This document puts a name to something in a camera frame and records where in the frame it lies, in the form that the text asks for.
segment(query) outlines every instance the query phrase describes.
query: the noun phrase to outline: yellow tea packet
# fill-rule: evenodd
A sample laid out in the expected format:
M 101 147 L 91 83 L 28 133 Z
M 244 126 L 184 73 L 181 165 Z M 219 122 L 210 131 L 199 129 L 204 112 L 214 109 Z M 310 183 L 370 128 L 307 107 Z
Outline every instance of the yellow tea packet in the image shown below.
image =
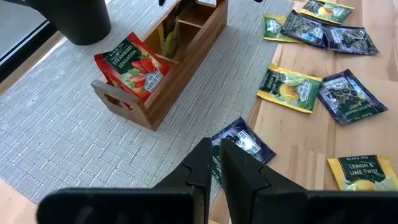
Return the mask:
M 164 57 L 173 58 L 180 43 L 180 31 L 178 29 L 178 5 L 163 20 L 157 28 L 160 37 L 160 47 Z
M 398 190 L 398 179 L 387 156 L 328 159 L 340 190 Z
M 321 78 L 280 68 L 272 63 L 257 96 L 304 113 L 312 113 L 321 81 Z
M 335 24 L 342 24 L 353 10 L 353 7 L 326 0 L 309 0 L 300 13 Z
M 264 14 L 264 39 L 290 43 L 303 43 L 301 40 L 282 33 L 282 26 L 285 22 L 285 16 Z

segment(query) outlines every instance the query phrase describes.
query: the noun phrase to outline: strawberry image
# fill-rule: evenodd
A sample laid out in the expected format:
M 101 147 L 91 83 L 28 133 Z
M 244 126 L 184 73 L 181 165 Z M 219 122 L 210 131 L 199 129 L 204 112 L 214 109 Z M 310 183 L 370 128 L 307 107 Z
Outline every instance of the strawberry image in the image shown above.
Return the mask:
M 131 66 L 138 69 L 141 74 L 148 74 L 148 71 L 142 66 L 141 61 L 131 62 Z
M 134 83 L 134 86 L 136 88 L 141 88 L 145 85 L 145 75 L 136 75 L 136 76 L 131 76 L 130 81 Z
M 152 59 L 150 57 L 144 57 L 140 60 L 142 67 L 148 71 L 148 73 L 156 72 L 156 67 L 152 63 Z

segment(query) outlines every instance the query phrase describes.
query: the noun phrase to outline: lemon image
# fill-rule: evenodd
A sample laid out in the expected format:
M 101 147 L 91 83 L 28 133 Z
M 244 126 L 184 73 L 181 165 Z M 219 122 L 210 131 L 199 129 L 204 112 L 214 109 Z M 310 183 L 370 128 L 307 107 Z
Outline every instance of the lemon image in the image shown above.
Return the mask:
M 368 180 L 358 180 L 348 187 L 350 190 L 374 190 L 374 183 Z
M 300 95 L 296 91 L 296 87 L 282 84 L 279 87 L 279 93 L 286 102 L 293 103 L 299 100 Z
M 325 9 L 324 7 L 320 7 L 318 9 L 318 14 L 319 15 L 323 15 L 323 16 L 332 16 L 333 15 L 333 11 L 330 9 Z

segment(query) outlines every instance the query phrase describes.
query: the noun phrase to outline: black plastic mount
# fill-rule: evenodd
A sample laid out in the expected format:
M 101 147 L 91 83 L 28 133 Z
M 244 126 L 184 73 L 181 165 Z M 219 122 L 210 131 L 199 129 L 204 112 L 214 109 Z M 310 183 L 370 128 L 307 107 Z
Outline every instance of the black plastic mount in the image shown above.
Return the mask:
M 38 224 L 207 224 L 211 142 L 202 139 L 152 189 L 62 189 L 40 202 Z
M 309 191 L 221 141 L 223 188 L 233 224 L 396 222 L 397 192 Z

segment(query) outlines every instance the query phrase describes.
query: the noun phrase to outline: black object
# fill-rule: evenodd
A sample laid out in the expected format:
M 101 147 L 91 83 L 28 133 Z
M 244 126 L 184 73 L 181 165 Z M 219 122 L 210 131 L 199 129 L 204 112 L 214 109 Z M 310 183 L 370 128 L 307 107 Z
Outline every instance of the black object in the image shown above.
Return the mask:
M 204 138 L 152 189 L 64 189 L 47 196 L 38 224 L 208 222 L 211 142 Z M 393 223 L 397 192 L 307 191 L 221 140 L 223 187 L 233 224 Z
M 37 223 L 207 223 L 210 161 L 210 138 L 204 138 L 152 189 L 58 190 L 40 202 Z
M 74 44 L 94 44 L 111 31 L 105 0 L 25 1 Z

